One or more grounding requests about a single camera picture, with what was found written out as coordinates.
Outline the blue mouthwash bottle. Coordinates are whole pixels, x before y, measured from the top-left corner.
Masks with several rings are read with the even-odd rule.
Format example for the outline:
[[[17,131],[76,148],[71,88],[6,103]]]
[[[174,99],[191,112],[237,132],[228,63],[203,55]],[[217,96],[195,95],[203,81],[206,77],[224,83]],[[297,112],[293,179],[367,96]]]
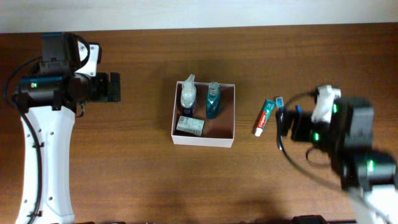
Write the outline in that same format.
[[[215,119],[220,110],[221,87],[218,82],[211,82],[208,86],[206,99],[206,117]]]

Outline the green white soap box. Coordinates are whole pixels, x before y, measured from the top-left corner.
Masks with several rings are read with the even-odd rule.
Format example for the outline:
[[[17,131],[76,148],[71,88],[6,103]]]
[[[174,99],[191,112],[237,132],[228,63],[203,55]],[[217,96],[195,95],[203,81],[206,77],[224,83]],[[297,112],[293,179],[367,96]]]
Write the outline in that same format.
[[[180,116],[177,122],[176,130],[190,133],[195,136],[201,136],[203,133],[204,125],[205,121],[202,119]]]

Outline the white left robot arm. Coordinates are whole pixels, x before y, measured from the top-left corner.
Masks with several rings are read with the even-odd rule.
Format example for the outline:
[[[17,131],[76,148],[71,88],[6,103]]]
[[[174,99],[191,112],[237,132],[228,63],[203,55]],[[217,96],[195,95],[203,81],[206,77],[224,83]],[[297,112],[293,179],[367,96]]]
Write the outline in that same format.
[[[42,54],[33,58],[10,104],[24,130],[24,181],[17,223],[74,223],[70,196],[70,142],[85,104],[121,101],[118,73],[97,71],[102,49],[69,32],[41,37]]]

